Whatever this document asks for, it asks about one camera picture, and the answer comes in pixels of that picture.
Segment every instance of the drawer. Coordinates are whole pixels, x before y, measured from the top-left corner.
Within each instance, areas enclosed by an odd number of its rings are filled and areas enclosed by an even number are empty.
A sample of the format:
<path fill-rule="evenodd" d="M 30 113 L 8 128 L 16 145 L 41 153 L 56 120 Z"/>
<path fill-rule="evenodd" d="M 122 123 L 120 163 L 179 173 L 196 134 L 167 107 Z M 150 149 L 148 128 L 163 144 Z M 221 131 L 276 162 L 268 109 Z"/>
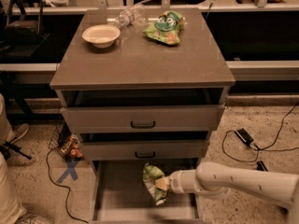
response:
<path fill-rule="evenodd" d="M 115 106 L 172 106 L 172 105 L 217 105 L 226 89 L 180 88 L 180 89 L 132 89 L 62 91 L 67 106 L 115 107 Z"/>
<path fill-rule="evenodd" d="M 160 140 L 143 142 L 82 143 L 87 161 L 159 160 L 205 157 L 209 142 L 204 140 Z"/>
<path fill-rule="evenodd" d="M 144 161 L 99 163 L 90 223 L 203 224 L 193 194 L 171 193 L 164 204 L 155 205 L 142 181 L 144 164 Z M 158 166 L 165 175 L 192 169 L 188 161 L 158 161 L 150 164 Z"/>
<path fill-rule="evenodd" d="M 64 107 L 72 133 L 213 131 L 224 105 Z"/>

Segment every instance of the person's leg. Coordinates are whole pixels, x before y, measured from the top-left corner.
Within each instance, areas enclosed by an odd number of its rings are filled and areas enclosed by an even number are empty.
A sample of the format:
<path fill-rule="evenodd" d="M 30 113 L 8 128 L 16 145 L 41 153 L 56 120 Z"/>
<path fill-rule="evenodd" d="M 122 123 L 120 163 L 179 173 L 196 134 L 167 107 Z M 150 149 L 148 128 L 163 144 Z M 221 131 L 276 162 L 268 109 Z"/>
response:
<path fill-rule="evenodd" d="M 4 97 L 0 93 L 0 140 L 10 141 L 14 139 L 15 133 L 7 120 L 7 111 Z"/>
<path fill-rule="evenodd" d="M 0 140 L 15 143 L 23 138 L 29 130 L 29 125 L 24 123 L 19 125 L 16 129 L 12 127 L 7 119 L 7 111 L 4 97 L 0 93 Z"/>
<path fill-rule="evenodd" d="M 13 224 L 26 214 L 8 176 L 7 162 L 0 152 L 0 223 Z"/>

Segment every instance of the green chip bag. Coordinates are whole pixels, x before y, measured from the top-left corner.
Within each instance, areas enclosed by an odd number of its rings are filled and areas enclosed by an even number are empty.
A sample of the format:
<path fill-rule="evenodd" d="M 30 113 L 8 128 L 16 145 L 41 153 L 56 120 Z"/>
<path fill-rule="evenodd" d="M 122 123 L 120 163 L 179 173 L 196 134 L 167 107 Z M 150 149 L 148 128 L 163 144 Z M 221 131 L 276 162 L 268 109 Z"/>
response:
<path fill-rule="evenodd" d="M 156 202 L 156 205 L 165 203 L 166 197 L 170 192 L 170 190 L 158 189 L 155 185 L 155 180 L 163 176 L 164 176 L 164 172 L 162 172 L 158 167 L 149 165 L 148 163 L 144 165 L 142 179 L 151 197 Z"/>
<path fill-rule="evenodd" d="M 184 19 L 176 11 L 165 11 L 159 19 L 150 25 L 143 34 L 151 39 L 174 46 L 179 43 L 178 33 L 184 25 Z"/>

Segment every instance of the power adapter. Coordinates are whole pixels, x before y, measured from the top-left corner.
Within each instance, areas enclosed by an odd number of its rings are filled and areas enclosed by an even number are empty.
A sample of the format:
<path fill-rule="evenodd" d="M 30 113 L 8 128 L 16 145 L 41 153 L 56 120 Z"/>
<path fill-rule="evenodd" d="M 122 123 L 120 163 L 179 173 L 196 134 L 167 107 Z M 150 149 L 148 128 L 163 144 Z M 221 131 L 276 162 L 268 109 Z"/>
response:
<path fill-rule="evenodd" d="M 246 146 L 249 146 L 253 142 L 253 138 L 249 135 L 249 133 L 247 133 L 245 129 L 237 130 L 235 131 L 235 134 Z"/>

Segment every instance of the snack bag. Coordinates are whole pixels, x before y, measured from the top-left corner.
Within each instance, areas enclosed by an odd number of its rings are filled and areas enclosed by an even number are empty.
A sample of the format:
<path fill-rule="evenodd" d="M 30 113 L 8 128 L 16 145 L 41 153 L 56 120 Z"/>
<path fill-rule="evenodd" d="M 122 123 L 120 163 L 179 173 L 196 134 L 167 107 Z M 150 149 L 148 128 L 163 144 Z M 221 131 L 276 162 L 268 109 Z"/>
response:
<path fill-rule="evenodd" d="M 178 33 L 183 25 L 184 19 L 181 14 L 176 11 L 165 11 L 155 23 L 143 31 L 143 34 L 174 46 L 179 43 Z"/>
<path fill-rule="evenodd" d="M 158 167 L 146 163 L 143 168 L 143 182 L 147 187 L 151 197 L 156 202 L 156 205 L 165 203 L 166 197 L 170 190 L 162 190 L 156 187 L 155 181 L 164 176 L 163 171 Z"/>
<path fill-rule="evenodd" d="M 84 155 L 82 154 L 79 148 L 79 140 L 75 134 L 71 134 L 64 145 L 60 147 L 61 154 L 64 158 L 71 159 L 83 159 Z"/>

